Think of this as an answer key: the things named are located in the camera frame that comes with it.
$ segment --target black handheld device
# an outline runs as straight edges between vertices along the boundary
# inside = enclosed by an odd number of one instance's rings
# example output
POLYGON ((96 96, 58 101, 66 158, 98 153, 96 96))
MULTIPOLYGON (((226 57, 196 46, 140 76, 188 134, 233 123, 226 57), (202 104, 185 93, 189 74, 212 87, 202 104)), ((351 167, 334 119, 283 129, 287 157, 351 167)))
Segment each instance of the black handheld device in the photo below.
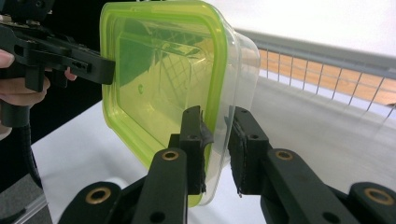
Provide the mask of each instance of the black handheld device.
MULTIPOLYGON (((51 13, 54 0, 0 0, 0 49, 15 56, 0 78, 25 77, 26 88, 43 91, 46 68, 51 83, 66 87, 64 71, 99 84, 111 84, 115 62, 78 44, 72 37, 53 33, 40 22, 51 13)), ((2 124, 23 127, 29 123, 29 106, 1 102, 2 124)))

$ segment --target green container lid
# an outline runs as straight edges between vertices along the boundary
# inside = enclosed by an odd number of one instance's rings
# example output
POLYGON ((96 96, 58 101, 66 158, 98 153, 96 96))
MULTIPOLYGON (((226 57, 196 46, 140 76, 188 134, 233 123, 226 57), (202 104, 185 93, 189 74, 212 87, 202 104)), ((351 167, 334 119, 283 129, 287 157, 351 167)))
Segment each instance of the green container lid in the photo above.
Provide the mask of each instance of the green container lid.
MULTIPOLYGON (((100 28, 102 56, 116 61, 113 84, 103 86, 106 123, 145 166, 167 148, 172 133, 180 133, 185 109, 199 105, 204 111, 204 123, 215 136, 205 150, 208 199, 190 197, 189 206, 207 203, 229 135, 224 118, 233 114, 237 98, 240 36, 200 1, 109 3, 100 28)), ((258 55, 253 52, 254 60, 258 55)))

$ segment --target transparent plastic container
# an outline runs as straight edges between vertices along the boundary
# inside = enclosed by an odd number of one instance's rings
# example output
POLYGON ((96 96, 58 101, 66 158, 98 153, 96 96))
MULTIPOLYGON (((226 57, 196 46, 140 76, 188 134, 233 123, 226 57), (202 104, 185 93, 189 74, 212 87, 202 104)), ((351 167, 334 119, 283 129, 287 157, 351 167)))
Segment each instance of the transparent plastic container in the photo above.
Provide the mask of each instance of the transparent plastic container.
POLYGON ((199 105, 215 143, 205 149, 206 193, 219 181, 236 105, 250 109, 260 68, 254 43, 201 1, 108 3, 102 10, 102 56, 116 61, 103 86, 107 125, 149 168, 180 133, 182 113, 199 105))

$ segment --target white table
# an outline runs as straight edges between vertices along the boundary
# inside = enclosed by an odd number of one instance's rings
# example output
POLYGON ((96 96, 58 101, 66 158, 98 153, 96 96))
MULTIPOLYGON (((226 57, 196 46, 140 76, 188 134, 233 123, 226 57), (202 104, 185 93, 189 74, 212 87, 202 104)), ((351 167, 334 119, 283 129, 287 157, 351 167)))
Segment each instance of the white table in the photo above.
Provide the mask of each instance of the white table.
MULTIPOLYGON (((327 184, 344 192, 372 181, 396 190, 396 122, 260 78, 252 113, 274 147, 295 150, 327 184)), ((147 173, 105 125, 95 105, 33 145, 54 222, 84 187, 126 186, 147 173)), ((212 203, 189 210, 189 223, 264 223, 260 198, 236 194, 226 166, 212 203)))

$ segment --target wooden floor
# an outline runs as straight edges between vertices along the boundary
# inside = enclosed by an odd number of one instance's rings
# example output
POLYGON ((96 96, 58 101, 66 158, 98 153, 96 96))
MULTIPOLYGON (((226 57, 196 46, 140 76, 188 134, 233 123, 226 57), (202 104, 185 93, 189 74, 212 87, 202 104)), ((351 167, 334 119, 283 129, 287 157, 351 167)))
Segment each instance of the wooden floor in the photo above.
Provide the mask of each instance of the wooden floor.
POLYGON ((314 63, 266 50, 261 50, 260 54, 262 69, 382 105, 396 103, 395 79, 314 63))

